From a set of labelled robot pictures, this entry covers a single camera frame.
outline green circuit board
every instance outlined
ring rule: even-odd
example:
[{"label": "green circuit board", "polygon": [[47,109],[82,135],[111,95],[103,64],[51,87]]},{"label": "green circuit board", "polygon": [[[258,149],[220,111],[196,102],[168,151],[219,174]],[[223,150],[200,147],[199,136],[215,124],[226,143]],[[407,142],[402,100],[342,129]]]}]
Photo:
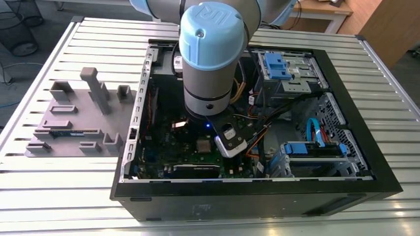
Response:
[{"label": "green circuit board", "polygon": [[174,129],[174,120],[164,117],[150,132],[140,155],[139,176],[168,179],[176,165],[219,166],[219,178],[252,177],[252,162],[244,157],[224,158],[214,142],[212,130],[183,127]]}]

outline aluminum table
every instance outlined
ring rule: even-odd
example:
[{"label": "aluminum table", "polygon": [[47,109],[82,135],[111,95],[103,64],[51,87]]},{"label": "aluminum table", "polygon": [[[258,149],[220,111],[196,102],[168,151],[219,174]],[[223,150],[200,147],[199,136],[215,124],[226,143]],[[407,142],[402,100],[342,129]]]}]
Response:
[{"label": "aluminum table", "polygon": [[328,52],[404,192],[330,217],[139,223],[110,200],[116,157],[28,158],[54,81],[87,89],[96,67],[108,89],[139,86],[148,39],[178,39],[167,23],[72,22],[0,135],[0,234],[408,235],[420,234],[420,112],[366,41],[355,36],[259,30],[251,44]]}]

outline gray 3d-printed holder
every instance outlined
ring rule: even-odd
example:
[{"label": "gray 3d-printed holder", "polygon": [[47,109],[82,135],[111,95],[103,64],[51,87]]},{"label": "gray 3d-printed holder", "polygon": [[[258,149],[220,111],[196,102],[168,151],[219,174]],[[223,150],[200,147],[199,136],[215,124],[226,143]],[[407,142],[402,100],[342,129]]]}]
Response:
[{"label": "gray 3d-printed holder", "polygon": [[72,89],[67,81],[54,83],[50,90],[54,99],[27,146],[27,157],[106,157],[119,154],[128,133],[136,91],[130,86],[107,90],[96,75],[95,68],[84,68],[80,74],[91,90]]}]

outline table leg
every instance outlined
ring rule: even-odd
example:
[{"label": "table leg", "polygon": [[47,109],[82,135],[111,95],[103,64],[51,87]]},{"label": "table leg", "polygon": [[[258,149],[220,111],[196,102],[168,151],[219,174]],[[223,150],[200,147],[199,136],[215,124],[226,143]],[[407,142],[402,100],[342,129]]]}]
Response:
[{"label": "table leg", "polygon": [[334,18],[327,27],[326,33],[336,33],[343,25],[347,15],[332,15]]}]

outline ur logo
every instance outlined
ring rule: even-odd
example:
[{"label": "ur logo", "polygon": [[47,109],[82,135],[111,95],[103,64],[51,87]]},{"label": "ur logo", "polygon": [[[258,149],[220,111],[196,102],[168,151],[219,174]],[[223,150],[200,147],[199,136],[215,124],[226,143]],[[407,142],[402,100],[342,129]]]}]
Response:
[{"label": "ur logo", "polygon": [[208,22],[214,22],[215,25],[223,25],[230,14],[231,12],[206,5],[198,14],[198,17]]}]

